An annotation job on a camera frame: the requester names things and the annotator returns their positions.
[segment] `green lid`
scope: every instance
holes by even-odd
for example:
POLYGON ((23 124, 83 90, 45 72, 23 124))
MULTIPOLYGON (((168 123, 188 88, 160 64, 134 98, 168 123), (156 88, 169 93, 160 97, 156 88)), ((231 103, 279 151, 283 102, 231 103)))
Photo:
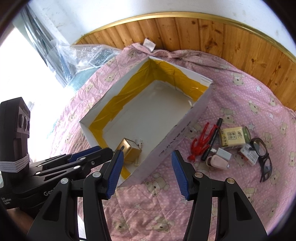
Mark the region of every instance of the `green lid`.
POLYGON ((248 128, 246 126, 244 126, 242 128, 242 132, 244 134, 244 140, 246 141, 246 143, 250 143, 250 141, 251 141, 251 134, 250 134, 250 132, 249 132, 249 130, 248 130, 248 128))

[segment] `black marker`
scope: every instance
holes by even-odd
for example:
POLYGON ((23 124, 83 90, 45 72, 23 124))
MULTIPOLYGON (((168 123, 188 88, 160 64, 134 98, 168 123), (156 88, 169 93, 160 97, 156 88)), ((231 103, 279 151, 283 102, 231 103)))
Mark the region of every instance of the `black marker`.
POLYGON ((202 155, 202 158, 201 158, 202 161, 205 161, 207 159, 207 157, 208 157, 208 155, 209 155, 209 153, 210 153, 210 151, 212 149, 212 146, 214 144, 214 141, 215 141, 215 139, 217 137, 217 134, 218 134, 218 132, 220 130, 220 127, 222 125, 222 121, 223 121, 222 118, 219 118, 218 119, 217 124, 216 124, 218 126, 218 128, 216 128, 216 130, 214 131, 214 133, 213 133, 213 135, 212 135, 212 137, 210 139, 210 142, 209 142, 209 145, 210 146, 209 146, 209 148, 202 155))

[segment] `blue gripper pad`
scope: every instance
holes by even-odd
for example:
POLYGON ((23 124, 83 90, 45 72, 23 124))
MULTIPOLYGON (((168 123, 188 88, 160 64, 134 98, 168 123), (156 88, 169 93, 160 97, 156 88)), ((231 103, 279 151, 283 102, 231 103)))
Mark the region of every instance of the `blue gripper pad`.
POLYGON ((174 151, 172 153, 172 166, 175 172, 175 176, 177 178, 177 182, 181 191, 181 194, 185 197, 186 200, 189 199, 189 184, 188 184, 188 180, 187 177, 185 175, 185 172, 180 164, 180 161, 184 161, 179 160, 180 158, 178 158, 177 153, 179 151, 174 151))
POLYGON ((123 167, 124 156, 123 152, 117 150, 108 166, 107 171, 103 177, 104 181, 107 182, 106 197, 111 198, 115 193, 115 189, 120 177, 121 169, 123 167))
POLYGON ((99 151, 101 150, 102 148, 100 146, 94 146, 94 147, 91 147, 87 150, 84 150, 84 151, 81 151, 81 152, 78 152, 78 153, 75 153, 71 156, 71 158, 68 160, 68 163, 71 163, 71 162, 74 162, 74 161, 77 161, 77 159, 85 156, 85 155, 88 155, 88 154, 91 154, 95 151, 99 151))

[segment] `wooden headboard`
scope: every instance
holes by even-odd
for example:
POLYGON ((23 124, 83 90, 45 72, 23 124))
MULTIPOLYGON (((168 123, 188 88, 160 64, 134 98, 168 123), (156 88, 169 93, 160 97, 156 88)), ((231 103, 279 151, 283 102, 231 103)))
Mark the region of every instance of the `wooden headboard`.
POLYGON ((164 12, 108 24, 77 44, 106 44, 123 49, 148 38, 156 49, 191 49, 221 57, 254 76, 283 105, 296 110, 296 58, 281 44, 243 23, 193 12, 164 12))

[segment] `blue rubber pad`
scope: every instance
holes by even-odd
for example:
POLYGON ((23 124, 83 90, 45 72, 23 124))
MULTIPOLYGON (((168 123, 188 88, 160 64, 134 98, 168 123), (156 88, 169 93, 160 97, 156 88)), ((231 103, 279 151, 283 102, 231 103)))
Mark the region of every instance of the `blue rubber pad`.
POLYGON ((109 175, 108 188, 106 191, 106 196, 109 199, 115 193, 115 189, 118 183, 118 179, 120 177, 121 169, 123 167, 123 161, 124 161, 124 156, 123 156, 123 152, 121 151, 116 159, 116 162, 113 166, 111 174, 109 175))
POLYGON ((178 181, 181 194, 187 200, 189 198, 188 180, 175 152, 172 153, 172 166, 178 181))
POLYGON ((74 162, 74 161, 77 161, 77 159, 85 156, 85 155, 88 155, 88 154, 91 154, 95 151, 99 151, 101 150, 102 148, 100 146, 94 146, 92 148, 89 148, 87 150, 84 150, 84 151, 81 151, 81 152, 78 152, 78 153, 75 153, 71 156, 71 158, 68 160, 68 163, 71 163, 71 162, 74 162))

